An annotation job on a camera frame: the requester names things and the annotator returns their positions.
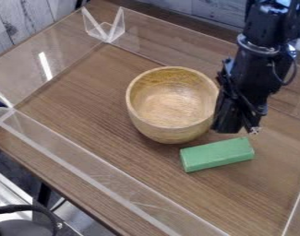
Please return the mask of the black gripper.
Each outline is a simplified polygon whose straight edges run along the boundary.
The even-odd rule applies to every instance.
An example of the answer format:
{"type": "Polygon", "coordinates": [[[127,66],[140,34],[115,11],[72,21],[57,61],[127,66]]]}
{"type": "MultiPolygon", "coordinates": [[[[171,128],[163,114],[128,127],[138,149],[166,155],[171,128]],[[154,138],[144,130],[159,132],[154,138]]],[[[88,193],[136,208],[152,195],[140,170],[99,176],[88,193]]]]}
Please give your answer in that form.
{"type": "Polygon", "coordinates": [[[296,77],[296,50],[288,42],[257,45],[242,33],[237,46],[235,57],[222,61],[217,74],[221,89],[211,129],[219,134],[237,134],[243,129],[255,135],[268,113],[269,96],[296,77]]]}

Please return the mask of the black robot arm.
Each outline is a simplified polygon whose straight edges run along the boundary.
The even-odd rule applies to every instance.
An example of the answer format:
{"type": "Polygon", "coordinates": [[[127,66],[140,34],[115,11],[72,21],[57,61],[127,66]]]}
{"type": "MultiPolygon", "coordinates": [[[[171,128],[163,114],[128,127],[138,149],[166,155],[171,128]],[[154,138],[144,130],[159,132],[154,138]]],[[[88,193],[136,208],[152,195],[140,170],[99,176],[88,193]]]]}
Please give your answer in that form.
{"type": "Polygon", "coordinates": [[[222,134],[259,131],[268,98],[288,86],[297,73],[300,0],[246,0],[245,27],[234,57],[217,73],[219,93],[211,129],[222,134]]]}

